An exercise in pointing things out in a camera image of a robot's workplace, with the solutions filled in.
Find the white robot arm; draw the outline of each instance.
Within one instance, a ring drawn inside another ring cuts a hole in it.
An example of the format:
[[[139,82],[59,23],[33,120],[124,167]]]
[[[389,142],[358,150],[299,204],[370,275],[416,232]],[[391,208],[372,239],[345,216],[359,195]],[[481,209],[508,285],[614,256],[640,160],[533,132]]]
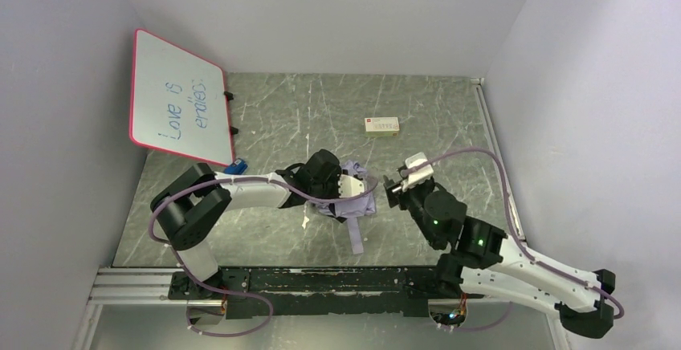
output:
[[[467,206],[435,182],[423,153],[406,159],[398,172],[409,173],[398,183],[385,179],[389,205],[409,210],[434,249],[451,249],[437,265],[441,294],[510,300],[560,317],[565,328],[590,338],[603,337],[613,326],[614,309],[604,295],[614,291],[614,273],[567,266],[468,216]]]

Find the white wall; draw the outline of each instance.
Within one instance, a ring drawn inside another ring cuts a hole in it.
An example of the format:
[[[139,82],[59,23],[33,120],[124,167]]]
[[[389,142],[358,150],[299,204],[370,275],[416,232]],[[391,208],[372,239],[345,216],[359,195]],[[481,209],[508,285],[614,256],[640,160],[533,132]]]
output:
[[[530,243],[618,276],[575,348],[679,348],[681,0],[528,0],[485,92]]]
[[[0,0],[0,348],[70,348],[144,159],[128,0]]]
[[[481,76],[525,0],[132,0],[228,71]]]

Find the lavender fabric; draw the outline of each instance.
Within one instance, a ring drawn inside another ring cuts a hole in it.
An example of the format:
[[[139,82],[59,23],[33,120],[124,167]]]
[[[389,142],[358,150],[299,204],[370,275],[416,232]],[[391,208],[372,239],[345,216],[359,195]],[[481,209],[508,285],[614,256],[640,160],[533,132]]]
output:
[[[367,177],[366,169],[356,161],[348,160],[341,166],[341,168],[348,171],[349,176],[357,175],[357,178],[361,179],[362,181],[365,181]],[[315,203],[315,207],[324,215],[346,218],[345,225],[348,227],[350,243],[353,245],[353,254],[363,253],[364,245],[362,244],[362,237],[357,218],[360,216],[376,213],[376,201],[373,198],[373,193],[369,193],[367,196],[360,197],[359,199],[353,201],[336,203],[334,206],[336,214],[332,214],[332,212],[328,209],[329,204]]]

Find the white box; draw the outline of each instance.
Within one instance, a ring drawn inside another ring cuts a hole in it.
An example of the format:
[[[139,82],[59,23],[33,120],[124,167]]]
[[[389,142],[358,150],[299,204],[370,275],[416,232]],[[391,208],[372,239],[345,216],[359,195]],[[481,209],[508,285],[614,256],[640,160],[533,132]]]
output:
[[[397,136],[400,122],[397,117],[368,117],[364,119],[366,136]]]

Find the whiteboard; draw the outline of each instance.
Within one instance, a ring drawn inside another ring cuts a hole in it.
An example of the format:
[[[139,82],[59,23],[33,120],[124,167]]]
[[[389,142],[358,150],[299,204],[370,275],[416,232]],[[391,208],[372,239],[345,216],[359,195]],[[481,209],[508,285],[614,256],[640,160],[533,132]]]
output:
[[[222,69],[135,31],[130,139],[151,149],[218,165],[234,160]]]

